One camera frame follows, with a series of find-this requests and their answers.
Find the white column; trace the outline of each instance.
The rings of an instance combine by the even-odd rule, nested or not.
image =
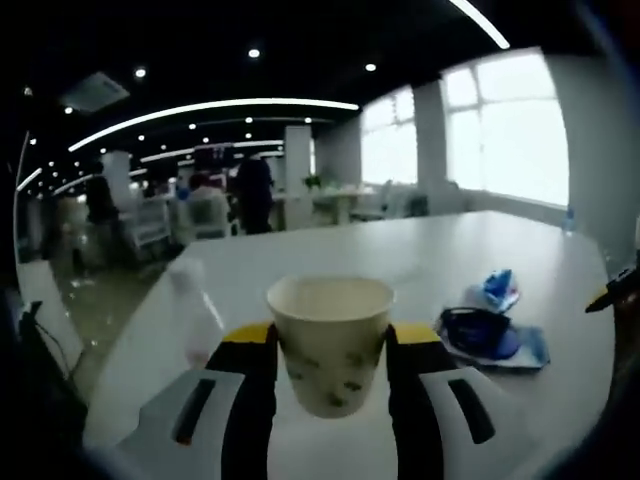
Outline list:
[[[133,206],[134,197],[129,188],[131,180],[129,178],[128,152],[113,151],[105,153],[100,157],[104,167],[102,175],[109,184],[111,199],[113,204],[121,212],[129,210]]]
[[[32,252],[40,254],[42,247],[42,204],[40,200],[32,198],[27,204],[27,235],[29,248]]]
[[[311,127],[286,127],[284,138],[285,190],[292,197],[285,202],[285,223],[295,230],[311,223],[311,199],[302,182],[311,166]]]

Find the plastic bottle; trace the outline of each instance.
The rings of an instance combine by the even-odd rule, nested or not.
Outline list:
[[[211,298],[203,288],[202,266],[188,259],[169,268],[173,284],[175,320],[184,333],[184,349],[191,368],[204,368],[222,341],[225,326]]]
[[[567,213],[562,221],[562,231],[565,235],[572,235],[576,229],[576,220],[575,220],[575,212],[573,208],[567,208]]]

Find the air vent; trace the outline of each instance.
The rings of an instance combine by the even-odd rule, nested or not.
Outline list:
[[[95,113],[128,96],[122,85],[103,72],[96,72],[65,93],[60,103],[81,113]]]

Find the blue object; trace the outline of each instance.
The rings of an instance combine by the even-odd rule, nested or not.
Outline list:
[[[504,360],[521,346],[518,333],[505,315],[478,308],[447,309],[441,315],[451,345],[469,355]]]

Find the cup rim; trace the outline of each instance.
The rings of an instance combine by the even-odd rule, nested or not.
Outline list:
[[[367,282],[376,283],[379,286],[383,287],[387,291],[388,299],[384,303],[384,305],[382,305],[380,308],[372,309],[371,312],[367,312],[367,316],[366,317],[362,317],[362,316],[359,315],[357,317],[339,318],[339,319],[332,320],[331,323],[355,322],[355,321],[366,320],[366,319],[369,319],[371,317],[375,317],[377,315],[380,315],[380,314],[388,311],[390,309],[391,305],[393,305],[393,303],[396,301],[396,291],[393,288],[391,288],[389,285],[387,285],[382,280],[378,280],[378,279],[371,278],[371,277],[364,277],[362,275],[285,275],[284,277],[280,278],[278,281],[273,283],[267,289],[267,292],[265,294],[267,305],[269,306],[269,308],[271,309],[271,311],[273,313],[275,313],[277,315],[283,315],[285,317],[292,318],[292,319],[295,319],[295,320],[301,321],[301,322],[318,322],[318,321],[322,320],[322,318],[319,318],[319,317],[312,317],[312,316],[301,317],[300,315],[296,315],[295,313],[291,313],[290,311],[286,311],[286,310],[280,309],[280,308],[274,308],[273,303],[270,300],[270,297],[273,294],[273,291],[274,291],[275,287],[277,287],[282,282],[301,280],[301,279],[305,279],[305,278],[307,278],[307,279],[324,279],[324,280],[330,280],[330,279],[365,280]]]

